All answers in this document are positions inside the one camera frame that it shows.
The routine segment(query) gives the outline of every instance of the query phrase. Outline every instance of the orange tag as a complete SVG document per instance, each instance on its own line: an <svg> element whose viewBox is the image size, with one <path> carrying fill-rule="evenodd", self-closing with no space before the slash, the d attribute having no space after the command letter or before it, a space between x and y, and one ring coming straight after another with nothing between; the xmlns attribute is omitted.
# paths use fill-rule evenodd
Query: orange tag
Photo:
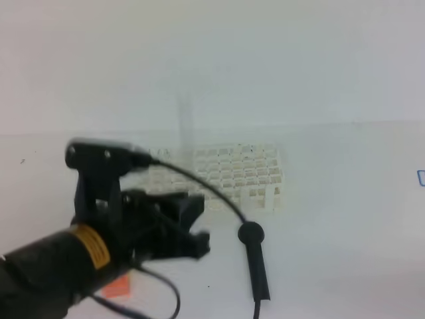
<svg viewBox="0 0 425 319"><path fill-rule="evenodd" d="M130 280L128 274L125 274L109 285L103 287L102 295L105 298L115 298L130 295Z"/></svg>

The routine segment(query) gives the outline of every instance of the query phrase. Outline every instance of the white wall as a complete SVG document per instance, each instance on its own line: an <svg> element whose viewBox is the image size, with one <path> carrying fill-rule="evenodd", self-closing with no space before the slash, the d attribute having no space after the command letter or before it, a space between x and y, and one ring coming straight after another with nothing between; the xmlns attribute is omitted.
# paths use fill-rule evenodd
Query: white wall
<svg viewBox="0 0 425 319"><path fill-rule="evenodd" d="M0 133L425 120L420 0L0 0Z"/></svg>

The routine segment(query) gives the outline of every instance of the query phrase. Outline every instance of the black cable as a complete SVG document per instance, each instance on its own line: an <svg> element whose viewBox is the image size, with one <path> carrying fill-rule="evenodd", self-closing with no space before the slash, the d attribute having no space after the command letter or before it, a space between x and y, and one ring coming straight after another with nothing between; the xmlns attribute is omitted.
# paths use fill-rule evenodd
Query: black cable
<svg viewBox="0 0 425 319"><path fill-rule="evenodd" d="M184 175L188 177L189 179L192 179L193 181L196 181L197 183L201 184L203 187L207 188L211 193L216 195L219 199L224 201L233 211L234 213L239 217L240 221L242 223L246 222L246 217L244 216L243 212L240 211L240 209L229 199L227 198L223 193L221 193L217 188L212 186L210 183L204 181L202 178L197 177L193 173L180 168L176 165L173 165L171 163L167 163L166 161L161 161L159 159L152 159L151 165L158 165L163 166L166 168L169 168L173 171L176 171L177 173L180 173L181 175Z"/></svg>
<svg viewBox="0 0 425 319"><path fill-rule="evenodd" d="M149 276L152 276L163 283L165 283L167 286L171 288L171 290L174 292L177 304L174 310L174 313L171 315L169 319L176 319L176 317L179 315L180 312L180 306L181 306L181 300L180 300L180 292L179 289L166 277L164 277L161 274L157 274L156 272L153 272L152 270L148 270L146 268L143 268L137 263L133 263L132 267L135 270L138 270L140 272L144 272L145 274L148 274ZM135 310L132 310L130 308L127 308L125 306L116 304L115 302L111 302L109 300L106 300L102 297L92 295L90 296L94 301L96 301L98 304L101 304L102 306L106 307L107 309L116 312L117 314L121 314L122 316L126 316L131 319L152 319L152 317L146 316L145 314L141 312L137 312Z"/></svg>
<svg viewBox="0 0 425 319"><path fill-rule="evenodd" d="M260 317L260 307L261 307L261 300L255 301L254 319L259 319L259 317Z"/></svg>

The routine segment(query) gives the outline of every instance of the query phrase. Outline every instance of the white background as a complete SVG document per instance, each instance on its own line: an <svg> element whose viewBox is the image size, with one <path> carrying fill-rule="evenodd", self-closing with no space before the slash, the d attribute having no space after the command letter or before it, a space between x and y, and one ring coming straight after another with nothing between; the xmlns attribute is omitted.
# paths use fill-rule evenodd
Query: white background
<svg viewBox="0 0 425 319"><path fill-rule="evenodd" d="M1 0L0 133L425 119L420 0Z"/></svg>
<svg viewBox="0 0 425 319"><path fill-rule="evenodd" d="M281 152L285 208L257 216L261 318L423 319L425 128L409 121L425 120L424 30L419 0L0 0L0 251L69 224L74 132L175 146L184 98L196 144ZM250 318L236 219L197 228L209 256L152 265L180 318ZM132 280L130 303L171 313L165 288ZM69 316L111 317L90 301Z"/></svg>

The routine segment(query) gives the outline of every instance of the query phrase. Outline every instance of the white table surface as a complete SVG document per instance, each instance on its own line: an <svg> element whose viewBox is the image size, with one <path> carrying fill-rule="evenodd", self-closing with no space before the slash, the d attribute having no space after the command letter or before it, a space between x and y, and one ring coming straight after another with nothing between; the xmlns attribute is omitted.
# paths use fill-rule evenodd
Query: white table surface
<svg viewBox="0 0 425 319"><path fill-rule="evenodd" d="M74 135L0 137L0 251L65 228L73 215L76 172L64 163ZM163 133L95 134L170 146ZM423 319L425 314L425 124L389 122L197 132L201 144L276 142L283 161L284 210L258 215L272 300L261 318ZM207 212L195 225L211 232L199 262L151 263L181 290L180 318L251 318L244 247L237 220ZM156 318L173 295L131 274L132 306ZM119 318L91 300L68 318Z"/></svg>

